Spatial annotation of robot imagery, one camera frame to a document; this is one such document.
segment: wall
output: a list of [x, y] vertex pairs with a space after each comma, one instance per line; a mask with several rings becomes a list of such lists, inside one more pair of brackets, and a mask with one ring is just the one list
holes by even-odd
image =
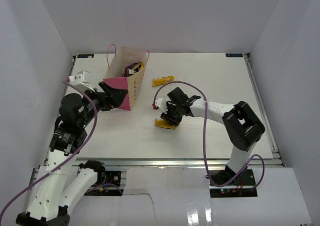
[[70, 52], [250, 52], [278, 0], [42, 0]]
[[252, 66], [280, 155], [320, 225], [320, 0], [280, 0], [252, 51]]
[[[52, 135], [72, 57], [41, 0], [0, 0], [0, 208], [29, 184]], [[15, 225], [26, 194], [7, 210]]]

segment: cable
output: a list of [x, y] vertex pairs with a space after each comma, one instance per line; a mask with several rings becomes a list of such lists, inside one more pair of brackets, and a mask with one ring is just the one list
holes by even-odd
[[188, 86], [191, 86], [192, 88], [196, 89], [196, 90], [202, 95], [202, 97], [203, 97], [203, 99], [204, 99], [205, 109], [204, 109], [203, 137], [202, 137], [202, 143], [203, 143], [203, 160], [204, 160], [205, 170], [206, 170], [206, 173], [207, 173], [207, 175], [208, 175], [208, 178], [209, 178], [209, 180], [210, 180], [211, 185], [216, 186], [216, 187], [224, 187], [224, 186], [229, 185], [231, 182], [233, 182], [233, 181], [242, 173], [243, 170], [246, 169], [246, 167], [249, 165], [250, 161], [251, 161], [254, 157], [258, 157], [258, 158], [261, 160], [261, 162], [262, 162], [262, 174], [261, 174], [261, 178], [260, 178], [260, 181], [259, 181], [254, 187], [252, 187], [252, 188], [250, 188], [250, 189], [248, 189], [248, 190], [255, 189], [255, 188], [261, 183], [261, 181], [262, 181], [262, 179], [263, 179], [263, 177], [264, 177], [264, 175], [265, 175], [265, 163], [264, 163], [263, 158], [262, 158], [260, 155], [258, 155], [258, 154], [252, 155], [252, 156], [250, 157], [250, 159], [248, 160], [248, 162], [245, 163], [245, 164], [243, 165], [243, 167], [239, 170], [239, 172], [237, 172], [237, 173], [236, 173], [229, 181], [227, 181], [226, 183], [223, 183], [223, 184], [218, 185], [218, 184], [216, 184], [216, 183], [214, 182], [214, 180], [212, 179], [212, 177], [211, 177], [211, 175], [210, 175], [210, 170], [209, 170], [209, 167], [208, 167], [208, 160], [207, 160], [207, 153], [206, 153], [206, 134], [205, 134], [205, 132], [206, 132], [206, 129], [207, 129], [208, 103], [207, 103], [207, 98], [206, 98], [205, 94], [204, 94], [199, 88], [195, 87], [194, 85], [192, 85], [192, 84], [190, 84], [190, 83], [188, 83], [188, 82], [182, 82], [182, 81], [169, 82], [169, 83], [167, 83], [167, 84], [164, 84], [163, 86], [161, 86], [161, 87], [157, 90], [157, 92], [156, 92], [155, 95], [154, 95], [153, 105], [155, 105], [155, 103], [156, 103], [156, 98], [157, 98], [157, 95], [158, 95], [159, 91], [160, 91], [163, 87], [165, 87], [165, 86], [167, 86], [167, 85], [169, 85], [169, 84], [172, 84], [172, 83], [182, 83], [182, 84], [186, 84], [186, 85], [188, 85]]
[[114, 184], [112, 184], [112, 183], [106, 183], [106, 184], [102, 184], [102, 185], [99, 185], [99, 186], [90, 188], [90, 189], [88, 189], [87, 192], [85, 192], [85, 193], [91, 192], [91, 191], [96, 190], [96, 189], [98, 189], [98, 188], [108, 187], [108, 186], [110, 186], [110, 187], [115, 187], [121, 194], [123, 194], [123, 192], [121, 191], [121, 189], [120, 189], [118, 186], [116, 186], [116, 185], [114, 185]]
[[18, 198], [20, 197], [22, 194], [24, 194], [26, 191], [30, 190], [32, 187], [34, 187], [36, 184], [38, 184], [39, 182], [41, 182], [42, 180], [44, 180], [45, 178], [47, 178], [52, 172], [57, 171], [59, 168], [61, 168], [63, 165], [65, 165], [67, 162], [69, 162], [73, 157], [75, 157], [80, 150], [86, 145], [86, 143], [90, 140], [96, 125], [97, 125], [97, 120], [98, 120], [98, 111], [97, 108], [94, 104], [94, 102], [90, 99], [90, 97], [88, 97], [83, 91], [79, 90], [78, 88], [76, 88], [74, 85], [71, 85], [69, 82], [69, 79], [64, 80], [62, 83], [66, 84], [67, 86], [75, 89], [76, 91], [78, 91], [79, 93], [81, 93], [89, 102], [90, 104], [92, 104], [93, 107], [93, 111], [94, 111], [94, 122], [93, 122], [93, 127], [91, 129], [91, 132], [89, 133], [89, 135], [87, 136], [86, 140], [83, 142], [83, 144], [70, 156], [68, 157], [65, 161], [63, 161], [62, 163], [60, 163], [57, 167], [55, 167], [54, 169], [51, 170], [50, 173], [45, 174], [44, 176], [42, 176], [41, 178], [37, 179], [36, 181], [34, 181], [33, 183], [31, 183], [28, 187], [26, 187], [25, 189], [23, 189], [21, 192], [19, 192], [16, 196], [14, 196], [2, 209], [1, 213], [0, 213], [0, 226], [1, 226], [1, 221], [2, 218], [4, 216], [5, 211], [7, 210], [7, 208]]

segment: bag handle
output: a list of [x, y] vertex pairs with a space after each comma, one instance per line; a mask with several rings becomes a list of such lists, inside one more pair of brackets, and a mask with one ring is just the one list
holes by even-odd
[[117, 48], [116, 48], [115, 44], [112, 43], [112, 44], [109, 46], [109, 48], [108, 48], [108, 50], [107, 50], [107, 52], [106, 52], [106, 62], [108, 63], [108, 69], [110, 68], [110, 64], [109, 64], [109, 60], [108, 60], [108, 53], [109, 53], [109, 50], [110, 50], [110, 47], [111, 47], [111, 46], [114, 46], [114, 49], [115, 49], [114, 56], [117, 55]]
[[138, 62], [140, 62], [141, 58], [144, 56], [145, 53], [148, 53], [148, 58], [147, 58], [147, 60], [146, 60], [146, 62], [148, 62], [149, 56], [150, 56], [150, 51], [145, 51], [145, 52], [140, 56]]

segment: paper bag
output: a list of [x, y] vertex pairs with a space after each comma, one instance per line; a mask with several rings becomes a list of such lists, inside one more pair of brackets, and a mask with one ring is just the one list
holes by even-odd
[[[116, 51], [103, 78], [103, 81], [113, 88], [128, 90], [127, 96], [119, 107], [120, 109], [131, 110], [137, 101], [149, 58], [146, 53], [149, 53], [149, 51], [121, 47]], [[129, 77], [122, 77], [125, 68], [137, 62], [143, 62], [144, 67]]]

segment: item inside bag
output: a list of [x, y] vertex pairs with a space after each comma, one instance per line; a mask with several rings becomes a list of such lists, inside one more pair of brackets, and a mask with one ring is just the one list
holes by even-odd
[[142, 62], [133, 63], [124, 69], [124, 73], [122, 76], [129, 77], [129, 76], [133, 75], [134, 73], [137, 73], [138, 71], [140, 71], [143, 67], [144, 67], [144, 64]]

